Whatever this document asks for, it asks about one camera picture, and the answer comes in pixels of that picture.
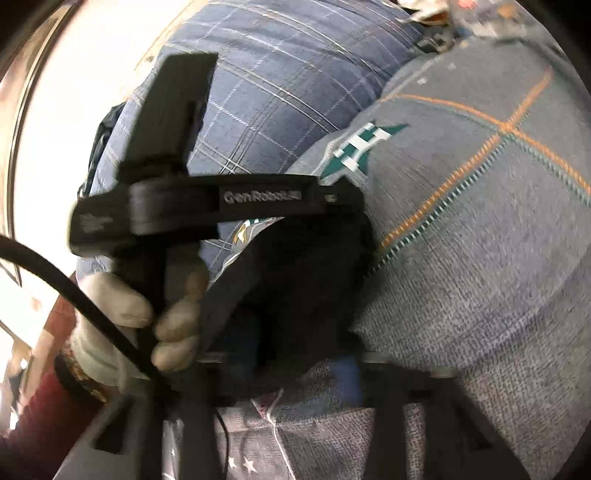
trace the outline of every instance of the white glove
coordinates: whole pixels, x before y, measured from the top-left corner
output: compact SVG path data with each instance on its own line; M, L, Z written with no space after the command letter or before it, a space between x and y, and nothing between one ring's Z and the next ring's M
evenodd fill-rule
M204 263L185 280L186 296L158 319L154 333L159 340L152 363L161 371L186 368L197 348L200 302L209 283ZM80 288L128 338L131 329L150 325L152 306L111 273L96 273L80 282ZM78 311L77 326L70 338L72 352L86 375L110 387L125 385L122 376L141 377L139 371Z

